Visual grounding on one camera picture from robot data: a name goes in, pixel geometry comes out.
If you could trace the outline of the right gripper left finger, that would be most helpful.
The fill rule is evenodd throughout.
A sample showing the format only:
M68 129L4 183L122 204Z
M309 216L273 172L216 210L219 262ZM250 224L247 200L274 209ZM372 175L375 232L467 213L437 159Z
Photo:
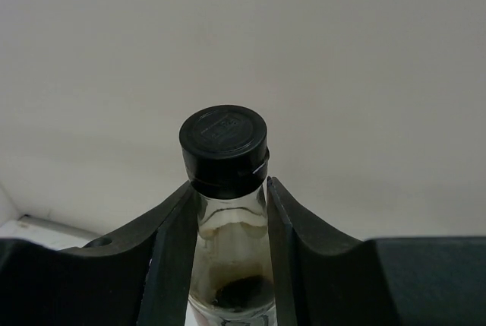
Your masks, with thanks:
M183 325L197 219L183 184L83 247L1 241L3 325Z

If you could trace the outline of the dark soy sauce bottle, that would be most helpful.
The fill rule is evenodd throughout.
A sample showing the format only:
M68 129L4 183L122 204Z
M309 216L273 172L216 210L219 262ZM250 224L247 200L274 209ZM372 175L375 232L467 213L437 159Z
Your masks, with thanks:
M266 122L243 106L211 106L183 123L179 142L197 210L188 296L196 322L275 325Z

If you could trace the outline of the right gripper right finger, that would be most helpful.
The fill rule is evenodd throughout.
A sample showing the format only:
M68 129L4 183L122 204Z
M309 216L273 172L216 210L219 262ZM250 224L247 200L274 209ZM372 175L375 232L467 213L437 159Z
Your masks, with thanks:
M483 325L485 239L365 241L329 225L267 181L281 325Z

